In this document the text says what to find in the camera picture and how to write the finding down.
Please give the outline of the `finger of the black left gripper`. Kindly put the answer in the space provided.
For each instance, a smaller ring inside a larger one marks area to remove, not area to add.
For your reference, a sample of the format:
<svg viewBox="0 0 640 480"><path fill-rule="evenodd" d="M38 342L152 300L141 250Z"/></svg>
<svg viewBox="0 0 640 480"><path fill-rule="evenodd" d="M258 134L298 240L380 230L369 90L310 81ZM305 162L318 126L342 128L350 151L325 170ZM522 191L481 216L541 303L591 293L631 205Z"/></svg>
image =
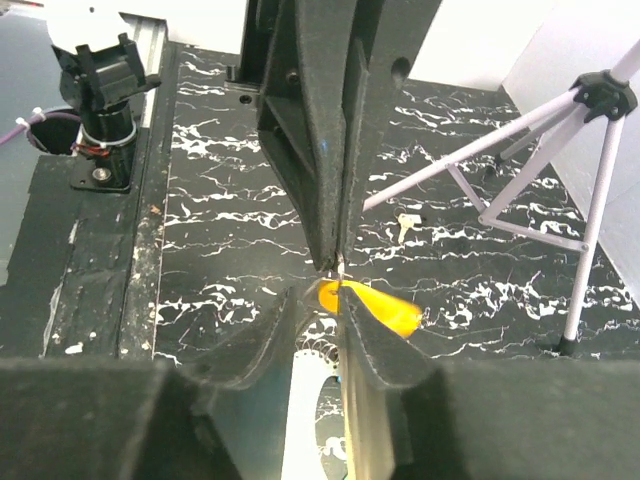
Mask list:
<svg viewBox="0 0 640 480"><path fill-rule="evenodd" d="M397 95L391 66L390 60L368 59L361 39L351 41L343 91L346 138L337 242L344 259L354 247L366 184Z"/></svg>
<svg viewBox="0 0 640 480"><path fill-rule="evenodd" d="M295 207L314 267L337 260L342 107L353 1L282 1L260 89L263 153Z"/></svg>

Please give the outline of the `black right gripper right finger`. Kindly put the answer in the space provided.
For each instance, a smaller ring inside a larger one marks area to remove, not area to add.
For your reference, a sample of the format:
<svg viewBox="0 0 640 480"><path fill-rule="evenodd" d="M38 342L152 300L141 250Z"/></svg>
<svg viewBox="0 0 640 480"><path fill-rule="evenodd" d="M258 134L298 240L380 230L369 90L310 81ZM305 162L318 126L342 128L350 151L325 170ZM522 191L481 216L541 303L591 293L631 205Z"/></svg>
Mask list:
<svg viewBox="0 0 640 480"><path fill-rule="evenodd" d="M443 366L339 291L339 364L351 479L466 479Z"/></svg>

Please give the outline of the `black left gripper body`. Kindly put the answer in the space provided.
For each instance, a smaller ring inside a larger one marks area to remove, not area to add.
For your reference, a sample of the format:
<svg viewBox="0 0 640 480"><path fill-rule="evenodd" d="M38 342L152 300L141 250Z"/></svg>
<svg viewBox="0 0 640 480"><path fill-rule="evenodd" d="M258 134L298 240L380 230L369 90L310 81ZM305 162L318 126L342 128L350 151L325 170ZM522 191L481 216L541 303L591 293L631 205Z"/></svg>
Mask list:
<svg viewBox="0 0 640 480"><path fill-rule="evenodd" d="M299 55L337 79L346 74L350 48L363 48L365 65L379 65L400 86L408 77L439 1L249 1L240 59L227 67L227 83L258 89L269 52L284 51L284 73L300 71Z"/></svg>

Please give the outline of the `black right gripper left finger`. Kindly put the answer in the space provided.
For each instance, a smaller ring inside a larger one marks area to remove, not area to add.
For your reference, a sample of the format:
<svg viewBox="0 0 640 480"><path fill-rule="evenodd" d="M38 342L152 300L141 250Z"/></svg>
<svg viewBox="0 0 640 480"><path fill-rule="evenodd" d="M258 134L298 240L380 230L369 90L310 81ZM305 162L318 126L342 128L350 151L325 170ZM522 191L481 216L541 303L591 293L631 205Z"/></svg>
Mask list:
<svg viewBox="0 0 640 480"><path fill-rule="evenodd" d="M190 413L215 479L279 479L302 294L290 287L181 373L197 387Z"/></svg>

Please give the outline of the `yellow capped key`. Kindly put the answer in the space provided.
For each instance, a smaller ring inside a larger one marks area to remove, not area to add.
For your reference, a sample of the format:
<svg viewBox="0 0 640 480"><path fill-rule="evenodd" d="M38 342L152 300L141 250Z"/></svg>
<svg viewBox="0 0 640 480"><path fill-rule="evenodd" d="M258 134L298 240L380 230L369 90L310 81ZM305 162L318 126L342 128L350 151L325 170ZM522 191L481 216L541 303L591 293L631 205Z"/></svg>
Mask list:
<svg viewBox="0 0 640 480"><path fill-rule="evenodd" d="M308 292L324 310L337 315L341 289L351 291L377 321L403 338L421 325L423 310L418 305L350 279L344 257L338 253L335 275L318 279Z"/></svg>

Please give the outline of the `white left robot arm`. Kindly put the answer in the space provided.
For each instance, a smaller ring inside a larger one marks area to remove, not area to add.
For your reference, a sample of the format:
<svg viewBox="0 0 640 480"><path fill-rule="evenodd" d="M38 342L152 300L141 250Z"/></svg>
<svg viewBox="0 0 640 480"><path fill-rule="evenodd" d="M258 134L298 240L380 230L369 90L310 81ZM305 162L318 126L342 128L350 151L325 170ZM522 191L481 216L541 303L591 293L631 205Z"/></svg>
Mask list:
<svg viewBox="0 0 640 480"><path fill-rule="evenodd" d="M230 81L258 91L261 150L295 207L314 266L349 256L391 114L436 1L251 1ZM129 99L160 83L109 1L45 7L60 91L85 137L128 140Z"/></svg>

